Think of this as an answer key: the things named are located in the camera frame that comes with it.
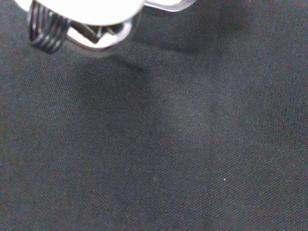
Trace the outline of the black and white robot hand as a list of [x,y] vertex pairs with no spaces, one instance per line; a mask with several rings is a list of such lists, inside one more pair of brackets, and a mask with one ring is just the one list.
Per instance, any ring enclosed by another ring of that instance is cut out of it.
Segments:
[[105,56],[132,37],[145,8],[180,12],[193,0],[17,0],[27,13],[31,46],[52,54],[63,45]]

